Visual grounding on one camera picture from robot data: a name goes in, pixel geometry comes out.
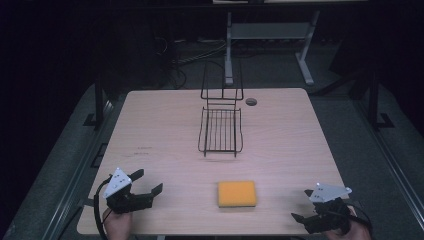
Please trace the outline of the person's right hand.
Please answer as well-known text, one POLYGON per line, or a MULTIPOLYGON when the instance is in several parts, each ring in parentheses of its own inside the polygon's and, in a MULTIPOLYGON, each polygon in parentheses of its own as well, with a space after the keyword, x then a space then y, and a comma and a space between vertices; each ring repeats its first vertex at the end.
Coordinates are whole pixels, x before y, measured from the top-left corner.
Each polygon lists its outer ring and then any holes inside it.
POLYGON ((329 230, 324 231, 323 235, 328 240, 373 240, 370 223, 359 218, 353 208, 350 208, 350 215, 350 230, 347 233, 342 233, 340 230, 329 230))

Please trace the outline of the yellow sponge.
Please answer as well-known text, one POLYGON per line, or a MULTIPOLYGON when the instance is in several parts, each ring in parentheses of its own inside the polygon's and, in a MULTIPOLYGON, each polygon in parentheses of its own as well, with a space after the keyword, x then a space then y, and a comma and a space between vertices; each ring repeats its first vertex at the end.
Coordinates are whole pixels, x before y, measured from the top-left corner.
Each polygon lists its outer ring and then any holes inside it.
POLYGON ((254 207, 257 204, 253 181, 222 181, 218 183, 219 207, 254 207))

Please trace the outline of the black wire rack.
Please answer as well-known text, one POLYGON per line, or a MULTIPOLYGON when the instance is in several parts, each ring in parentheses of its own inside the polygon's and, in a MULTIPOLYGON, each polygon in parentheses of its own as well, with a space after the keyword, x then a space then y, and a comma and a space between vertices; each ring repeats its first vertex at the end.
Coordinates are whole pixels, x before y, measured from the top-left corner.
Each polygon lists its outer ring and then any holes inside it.
POLYGON ((204 101, 201 112, 198 150, 208 153, 231 153, 237 156, 243 150, 242 110, 243 82, 228 86, 226 79, 210 81, 209 62, 204 64, 200 98, 204 101))

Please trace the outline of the person's left hand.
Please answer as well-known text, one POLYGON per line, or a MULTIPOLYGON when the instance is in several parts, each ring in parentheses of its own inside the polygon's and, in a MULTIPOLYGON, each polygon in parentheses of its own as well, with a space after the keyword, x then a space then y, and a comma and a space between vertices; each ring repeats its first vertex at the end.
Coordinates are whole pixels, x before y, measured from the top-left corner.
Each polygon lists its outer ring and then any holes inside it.
POLYGON ((132 223, 132 213, 117 214, 111 209, 103 212, 103 225, 109 240, 129 240, 132 223))

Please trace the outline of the grey metal stand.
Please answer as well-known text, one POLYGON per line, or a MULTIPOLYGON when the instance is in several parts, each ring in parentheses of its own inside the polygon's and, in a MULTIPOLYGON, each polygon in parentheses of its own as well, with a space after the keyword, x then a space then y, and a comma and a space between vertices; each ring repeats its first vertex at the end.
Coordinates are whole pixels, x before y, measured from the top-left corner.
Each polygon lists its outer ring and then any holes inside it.
POLYGON ((234 84, 232 67, 232 42, 234 40, 302 40, 303 47, 295 53, 296 61, 307 85, 314 80, 306 63, 306 56, 312 42, 316 25, 320 16, 315 11, 309 22, 294 23, 236 23, 232 21, 232 13, 227 14, 226 54, 224 57, 224 83, 234 84))

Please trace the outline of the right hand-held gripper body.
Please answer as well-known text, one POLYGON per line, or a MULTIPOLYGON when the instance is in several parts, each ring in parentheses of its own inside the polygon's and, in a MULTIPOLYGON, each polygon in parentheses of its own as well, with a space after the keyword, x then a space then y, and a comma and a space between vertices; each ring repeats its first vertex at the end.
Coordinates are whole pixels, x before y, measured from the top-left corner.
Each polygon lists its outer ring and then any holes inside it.
POLYGON ((349 187, 317 183, 309 200, 314 205, 315 215, 305 218, 305 229, 309 234, 329 230, 350 230, 350 209, 343 201, 352 189, 349 187))

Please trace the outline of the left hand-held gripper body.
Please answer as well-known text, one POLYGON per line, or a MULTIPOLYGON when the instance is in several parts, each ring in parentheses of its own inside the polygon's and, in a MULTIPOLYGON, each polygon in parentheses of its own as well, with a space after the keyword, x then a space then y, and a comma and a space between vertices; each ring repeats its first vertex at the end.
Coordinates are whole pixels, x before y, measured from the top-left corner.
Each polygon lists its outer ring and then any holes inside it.
POLYGON ((130 189, 133 180, 121 168, 117 168, 111 176, 103 198, 107 206, 115 213, 128 213, 130 207, 130 189))

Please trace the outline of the black metal post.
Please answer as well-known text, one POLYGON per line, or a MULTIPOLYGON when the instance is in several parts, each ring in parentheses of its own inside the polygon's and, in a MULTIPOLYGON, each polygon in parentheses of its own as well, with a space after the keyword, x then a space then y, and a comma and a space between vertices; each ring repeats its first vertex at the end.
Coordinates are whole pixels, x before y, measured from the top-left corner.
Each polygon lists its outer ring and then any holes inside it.
POLYGON ((368 98, 368 122, 375 131, 382 128, 393 128, 394 124, 386 113, 380 113, 378 110, 379 103, 379 79, 375 72, 372 73, 372 78, 369 85, 368 98))
POLYGON ((91 126, 97 131, 104 120, 104 98, 103 98, 103 85, 102 77, 97 76, 94 81, 94 94, 95 94, 95 112, 87 115, 84 126, 91 126))

